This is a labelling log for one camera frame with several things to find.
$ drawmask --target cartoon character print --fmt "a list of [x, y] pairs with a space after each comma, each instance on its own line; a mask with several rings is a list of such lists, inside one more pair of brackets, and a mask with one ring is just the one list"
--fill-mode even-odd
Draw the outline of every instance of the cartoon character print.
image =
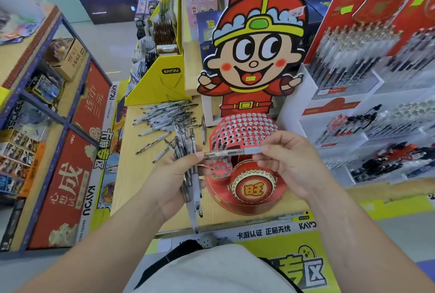
[[[298, 17], [292, 12], [300, 11]], [[229, 0], [213, 32], [216, 53], [205, 58], [198, 92], [222, 96], [221, 117], [246, 110], [268, 113], [273, 96], [302, 82], [290, 68], [305, 52], [297, 46], [308, 21], [304, 0]]]

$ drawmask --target forearm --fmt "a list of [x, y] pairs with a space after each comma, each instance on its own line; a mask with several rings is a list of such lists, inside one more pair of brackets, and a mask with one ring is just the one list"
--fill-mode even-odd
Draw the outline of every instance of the forearm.
[[435, 284], [337, 183], [307, 202], [343, 293], [435, 292]]
[[18, 292], [122, 292], [163, 223], [157, 204], [141, 190]]

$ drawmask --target rosy cheek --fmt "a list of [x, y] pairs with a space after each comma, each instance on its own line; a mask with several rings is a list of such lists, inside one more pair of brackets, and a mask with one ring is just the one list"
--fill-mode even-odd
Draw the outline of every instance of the rosy cheek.
[[225, 71], [231, 70], [232, 68], [233, 66], [230, 63], [225, 63], [220, 67], [221, 70], [225, 70]]
[[286, 65], [286, 63], [287, 63], [287, 62], [285, 61], [285, 59], [281, 58], [281, 59], [278, 59], [278, 60], [276, 61], [275, 66], [281, 68], [281, 67], [283, 67], [284, 65]]

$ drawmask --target hand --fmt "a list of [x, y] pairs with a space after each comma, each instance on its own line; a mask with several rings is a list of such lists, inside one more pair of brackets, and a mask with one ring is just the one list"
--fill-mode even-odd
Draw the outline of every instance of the hand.
[[281, 86], [282, 90], [288, 90], [290, 88], [294, 88], [297, 85], [299, 85], [302, 82], [302, 77], [296, 77], [293, 80], [291, 80], [288, 84]]
[[[146, 196], [157, 203], [165, 222], [184, 205], [183, 194], [180, 190], [184, 180], [184, 173], [192, 166], [202, 163], [203, 159], [203, 152], [196, 152], [178, 160], [175, 160], [175, 155], [171, 154], [162, 159], [148, 176], [142, 190]], [[198, 167], [198, 172], [199, 176], [212, 175], [210, 169], [202, 166]], [[205, 187], [205, 182], [201, 181], [201, 187]]]
[[262, 153], [253, 155], [253, 160], [260, 167], [278, 172], [298, 197], [307, 201], [313, 193], [338, 185], [306, 138], [277, 131], [261, 145]]
[[211, 83], [211, 79], [207, 76], [207, 73], [205, 71], [201, 71], [198, 82], [200, 85], [206, 87], [207, 89], [213, 89], [214, 87], [216, 87], [214, 84]]

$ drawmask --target white shirt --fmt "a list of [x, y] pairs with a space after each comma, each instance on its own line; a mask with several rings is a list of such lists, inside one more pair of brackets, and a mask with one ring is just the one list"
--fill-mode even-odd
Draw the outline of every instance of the white shirt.
[[285, 278], [244, 246], [229, 244], [193, 252], [172, 261], [134, 293], [296, 292]]

